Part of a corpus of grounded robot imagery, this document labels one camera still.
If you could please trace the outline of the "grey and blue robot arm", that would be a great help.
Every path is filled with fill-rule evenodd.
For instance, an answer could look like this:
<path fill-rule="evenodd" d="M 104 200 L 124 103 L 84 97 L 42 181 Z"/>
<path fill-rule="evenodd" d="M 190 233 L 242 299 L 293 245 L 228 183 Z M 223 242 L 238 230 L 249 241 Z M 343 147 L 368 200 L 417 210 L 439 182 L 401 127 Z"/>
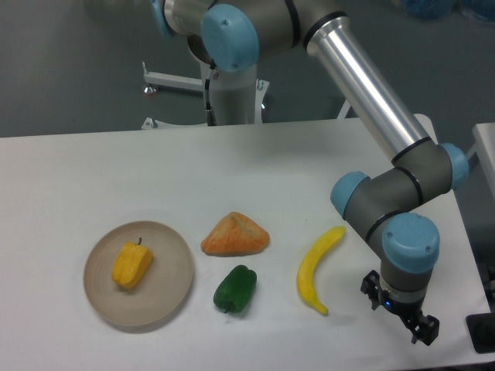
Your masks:
<path fill-rule="evenodd" d="M 258 62 L 301 46 L 317 58 L 389 157 L 392 169 L 371 178 L 351 172 L 333 187 L 337 212 L 380 258 L 361 290 L 374 307 L 398 316 L 414 342 L 430 345 L 439 320 L 424 315 L 440 237 L 415 210 L 461 185 L 466 156 L 436 144 L 387 85 L 334 1 L 153 1 L 165 37 L 188 39 L 203 63 L 202 91 L 210 126 L 255 121 Z"/>

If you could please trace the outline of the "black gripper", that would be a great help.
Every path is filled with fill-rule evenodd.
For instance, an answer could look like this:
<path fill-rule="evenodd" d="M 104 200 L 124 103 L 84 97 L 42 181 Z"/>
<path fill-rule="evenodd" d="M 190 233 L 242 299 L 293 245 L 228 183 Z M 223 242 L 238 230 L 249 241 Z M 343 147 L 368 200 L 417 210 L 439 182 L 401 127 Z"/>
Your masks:
<path fill-rule="evenodd" d="M 376 310 L 380 305 L 390 313 L 402 317 L 405 327 L 411 332 L 411 343 L 422 342 L 431 345 L 439 335 L 439 320 L 422 314 L 425 288 L 417 291 L 399 291 L 392 287 L 380 286 L 380 275 L 370 271 L 362 280 L 360 291 Z"/>

